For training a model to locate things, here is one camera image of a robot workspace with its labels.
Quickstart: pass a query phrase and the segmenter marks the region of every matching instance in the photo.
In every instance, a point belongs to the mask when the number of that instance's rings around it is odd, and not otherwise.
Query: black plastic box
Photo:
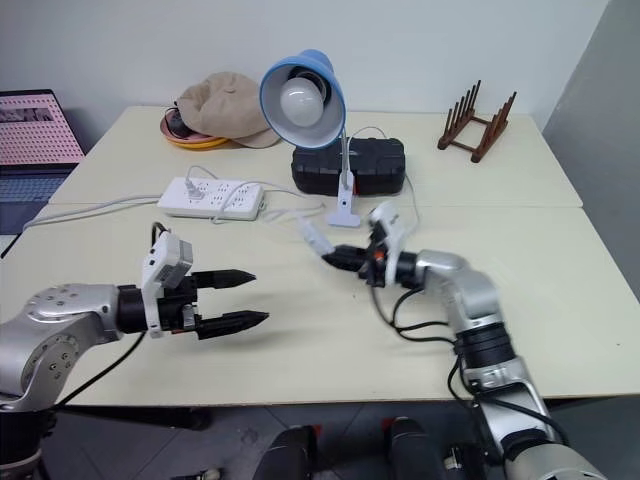
[[[351,142],[351,171],[354,193],[388,195],[402,189],[405,172],[404,145],[396,138],[354,138]],[[296,186],[305,193],[338,195],[342,169],[342,145],[338,138],[319,150],[297,147],[291,173]]]

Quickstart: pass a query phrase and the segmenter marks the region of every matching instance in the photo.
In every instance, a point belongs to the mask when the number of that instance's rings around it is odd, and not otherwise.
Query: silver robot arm
[[[559,443],[547,423],[497,404],[507,402],[549,416],[524,359],[513,350],[498,292],[489,278],[461,257],[430,250],[417,255],[415,279],[421,278],[438,283],[462,358],[462,377],[475,395],[486,440],[502,458],[507,478],[606,480],[575,450]]]
[[[89,348],[125,333],[195,332],[198,339],[258,325],[267,313],[243,310],[203,318],[199,288],[231,288],[255,280],[240,270],[194,272],[191,245],[162,227],[143,261],[141,288],[67,284],[37,293],[0,324],[0,478],[31,478],[51,409],[74,365]]]
[[[372,287],[435,284],[456,337],[454,351],[461,360],[465,387],[474,397],[483,447],[490,458],[504,465],[509,480],[605,480],[582,456],[560,443],[558,432],[540,419],[549,413],[524,360],[513,349],[498,291],[490,279],[458,255],[401,251],[404,232],[398,217],[393,205],[383,203],[369,216],[368,248],[341,245],[322,258],[337,268],[358,272]]]
[[[71,284],[34,295],[0,326],[0,409],[50,408],[80,356],[122,338],[115,285]]]

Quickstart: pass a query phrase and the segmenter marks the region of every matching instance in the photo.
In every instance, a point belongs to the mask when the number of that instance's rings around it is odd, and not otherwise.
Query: power strip
[[[190,194],[184,177],[176,177],[162,194],[158,207],[176,217],[255,220],[258,216],[264,200],[262,185],[247,183],[234,191],[234,188],[245,182],[193,177],[189,180],[199,193]],[[226,207],[222,212],[222,205],[225,203]]]

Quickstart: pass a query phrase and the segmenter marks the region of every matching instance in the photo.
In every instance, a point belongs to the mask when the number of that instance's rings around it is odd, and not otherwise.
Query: white table
[[[49,206],[42,214],[69,207]],[[412,214],[408,207],[400,210],[403,216]],[[455,252],[491,276],[514,345],[544,396],[640,393],[640,306],[581,209],[421,211],[422,227],[407,249]],[[33,228],[4,260],[10,281],[0,293],[3,319],[14,315],[30,294],[53,284],[139,283],[153,220],[162,220],[193,243],[194,270],[240,268],[257,275],[257,281],[236,289],[203,292],[202,313],[248,308],[268,311],[271,317],[252,330],[210,341],[199,342],[192,334],[146,339],[125,364],[74,403],[449,398],[445,379],[453,356],[448,346],[397,338],[376,317],[355,274],[325,265],[295,235],[261,222],[212,226],[142,206]],[[366,241],[364,228],[323,229],[335,244]],[[401,292],[381,292],[387,308]],[[402,316],[411,322],[441,315],[437,303],[423,297],[407,305]],[[90,350],[65,391],[104,368],[132,341]]]
[[[285,142],[263,149],[228,143],[214,150],[187,151],[170,145],[159,131],[162,107],[132,107],[91,150],[51,203],[101,203],[135,194],[161,194],[173,177],[194,163],[221,178],[259,179],[294,188],[291,152]],[[511,115],[509,126],[479,164],[470,153],[436,144],[446,115],[349,113],[350,131],[376,125],[399,138],[407,172],[423,206],[580,207],[582,202],[535,123]],[[461,139],[476,144],[481,128],[472,122]],[[363,135],[375,136],[375,131]],[[398,204],[409,205],[404,192]]]

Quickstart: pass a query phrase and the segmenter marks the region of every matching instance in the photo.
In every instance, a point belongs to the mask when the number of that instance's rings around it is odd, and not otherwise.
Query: blue lamp shade
[[[296,76],[313,80],[324,99],[322,115],[311,126],[296,125],[282,109],[283,86]],[[271,128],[284,140],[298,147],[326,147],[344,129],[346,107],[342,89],[329,58],[319,50],[305,50],[273,65],[260,84],[260,106]]]

